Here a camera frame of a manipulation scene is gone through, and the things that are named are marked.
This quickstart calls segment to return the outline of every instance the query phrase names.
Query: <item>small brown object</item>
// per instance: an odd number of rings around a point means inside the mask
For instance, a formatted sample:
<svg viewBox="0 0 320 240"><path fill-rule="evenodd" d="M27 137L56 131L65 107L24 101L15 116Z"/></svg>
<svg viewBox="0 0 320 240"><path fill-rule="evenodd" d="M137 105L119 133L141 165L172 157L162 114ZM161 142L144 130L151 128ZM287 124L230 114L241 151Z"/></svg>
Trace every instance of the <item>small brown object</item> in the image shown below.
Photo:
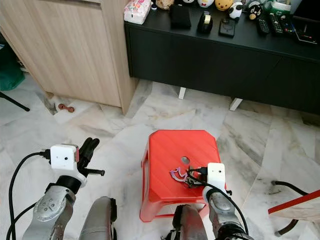
<svg viewBox="0 0 320 240"><path fill-rule="evenodd" d="M75 108L74 108L73 106L69 106L69 107L68 107L68 106L64 105L63 103L60 103L60 104L58 105L58 108L59 108L60 110L67 109L69 113L73 113L73 112L75 111Z"/></svg>

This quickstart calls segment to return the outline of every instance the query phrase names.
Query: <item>black tv stand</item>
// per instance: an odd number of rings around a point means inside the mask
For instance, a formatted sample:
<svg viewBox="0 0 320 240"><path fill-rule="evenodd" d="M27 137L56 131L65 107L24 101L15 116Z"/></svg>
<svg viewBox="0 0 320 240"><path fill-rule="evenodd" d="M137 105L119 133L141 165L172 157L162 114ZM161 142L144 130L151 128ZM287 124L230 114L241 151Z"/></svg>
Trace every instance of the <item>black tv stand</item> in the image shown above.
<svg viewBox="0 0 320 240"><path fill-rule="evenodd" d="M197 32L203 11L210 34ZM191 29L171 29L168 11L150 11L143 25L126 22L130 75L179 87L320 114L320 47L259 35L245 13L234 38L219 35L226 12L189 7Z"/></svg>

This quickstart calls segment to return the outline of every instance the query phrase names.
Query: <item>stuffed animal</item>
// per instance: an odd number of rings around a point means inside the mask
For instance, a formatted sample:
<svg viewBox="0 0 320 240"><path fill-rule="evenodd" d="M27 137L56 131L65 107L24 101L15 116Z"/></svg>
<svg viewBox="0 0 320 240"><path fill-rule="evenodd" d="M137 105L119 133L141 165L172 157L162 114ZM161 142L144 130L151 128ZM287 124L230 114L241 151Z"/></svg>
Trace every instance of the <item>stuffed animal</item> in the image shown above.
<svg viewBox="0 0 320 240"><path fill-rule="evenodd" d="M238 22L242 13L242 9L244 8L245 4L246 4L246 0L237 1L234 4L232 4L228 10L229 17L231 19L234 19L236 22Z"/></svg>
<svg viewBox="0 0 320 240"><path fill-rule="evenodd" d="M155 0L155 4L158 8L163 10L169 10L170 6L175 3L175 0Z"/></svg>
<svg viewBox="0 0 320 240"><path fill-rule="evenodd" d="M195 3L195 0L174 0L174 4L176 5L191 5Z"/></svg>
<svg viewBox="0 0 320 240"><path fill-rule="evenodd" d="M215 6L220 11L225 11L234 3L233 0L216 0Z"/></svg>
<svg viewBox="0 0 320 240"><path fill-rule="evenodd" d="M186 4L191 4L193 3L195 0L182 0L184 3Z"/></svg>
<svg viewBox="0 0 320 240"><path fill-rule="evenodd" d="M200 7L207 8L214 3L215 0L198 0Z"/></svg>
<svg viewBox="0 0 320 240"><path fill-rule="evenodd" d="M255 20L263 13L263 6L260 1L252 1L248 5L249 19Z"/></svg>

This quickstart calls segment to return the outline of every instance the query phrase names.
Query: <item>black cable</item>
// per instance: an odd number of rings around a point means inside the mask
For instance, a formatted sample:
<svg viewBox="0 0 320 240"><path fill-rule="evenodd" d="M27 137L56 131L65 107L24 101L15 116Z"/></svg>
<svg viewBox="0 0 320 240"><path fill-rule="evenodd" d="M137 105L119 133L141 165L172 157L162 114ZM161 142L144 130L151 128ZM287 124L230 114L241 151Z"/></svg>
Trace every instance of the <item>black cable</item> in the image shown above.
<svg viewBox="0 0 320 240"><path fill-rule="evenodd" d="M309 193L302 191L300 188L296 187L295 185L292 185L289 182L286 181L272 181L272 185L282 185L286 186L288 188L291 188L293 191L296 191L298 194L301 194L302 196L308 195Z"/></svg>
<svg viewBox="0 0 320 240"><path fill-rule="evenodd" d="M237 204L231 199L231 197L229 197L227 194L225 194L221 189L217 188L216 186L213 186L213 185L211 185L211 184L209 184L209 183L206 183L206 182L204 182L204 181L201 181L201 180L197 179L196 177L192 176L192 175L190 174L191 172L197 172L197 169L189 169L189 170L187 171L187 175L188 175L189 178L191 178L191 179L193 179L193 180L195 180L195 181L203 184L204 186L208 186L208 187L213 188L214 190L216 190L217 192L221 193L224 197L226 197L226 198L230 201L230 203L235 207L235 209L236 209L236 210L238 211L238 213L240 214L240 217L241 217L242 222L243 222L243 226L244 226L245 233L246 233L247 235L249 235L249 230L248 230L248 226L247 226L247 222L246 222L246 220L245 220L245 217L244 217L244 215L242 214L240 208L237 206Z"/></svg>
<svg viewBox="0 0 320 240"><path fill-rule="evenodd" d="M230 235L229 237L238 238L238 239L242 239L242 240L248 240L248 238L243 237L243 236L238 236L238 235Z"/></svg>
<svg viewBox="0 0 320 240"><path fill-rule="evenodd" d="M14 170L14 173L12 175L11 178L11 182L10 182L10 186L9 186L9 211L10 211L10 220L11 220L11 225L12 225L12 240L16 240L16 228L15 228L15 213L14 213L14 205L13 205L13 200L12 200L12 190L14 187L14 182L16 179L16 176L21 168L21 166L24 164L24 162L32 157L32 156L36 156L36 155L40 155L43 156L45 154L45 152L34 152L29 154L28 156L26 156L24 159L21 160L21 162L18 164L18 166L16 167L16 169Z"/></svg>
<svg viewBox="0 0 320 240"><path fill-rule="evenodd" d="M19 218L21 218L26 212L28 212L30 209L32 209L35 205L36 205L36 202L34 204L32 204L31 206L28 206L25 210L20 212L20 214L18 216L16 216L16 218L14 219L13 224L11 224L9 229L8 229L8 232L6 234L6 240L10 240L10 235L11 235L12 229L15 226L16 222L19 220Z"/></svg>

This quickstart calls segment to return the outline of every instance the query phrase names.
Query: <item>remote control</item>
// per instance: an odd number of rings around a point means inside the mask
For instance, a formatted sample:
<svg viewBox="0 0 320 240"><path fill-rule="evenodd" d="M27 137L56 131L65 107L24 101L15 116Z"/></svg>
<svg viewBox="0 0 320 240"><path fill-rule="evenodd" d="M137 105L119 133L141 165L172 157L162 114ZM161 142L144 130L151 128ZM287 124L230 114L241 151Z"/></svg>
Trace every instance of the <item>remote control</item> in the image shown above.
<svg viewBox="0 0 320 240"><path fill-rule="evenodd" d="M271 21L273 33L278 36L282 35L284 31L282 30L282 27L278 21L278 18L273 13L269 14L269 18Z"/></svg>
<svg viewBox="0 0 320 240"><path fill-rule="evenodd" d="M268 22L266 20L264 20L263 18L259 18L256 22L256 26L258 28L258 32L261 35L267 35L270 33L270 28L268 25Z"/></svg>
<svg viewBox="0 0 320 240"><path fill-rule="evenodd" d="M281 18L280 19L280 23L283 29L283 32L287 35L292 35L295 33L293 27L292 27L292 23L289 19L287 18Z"/></svg>

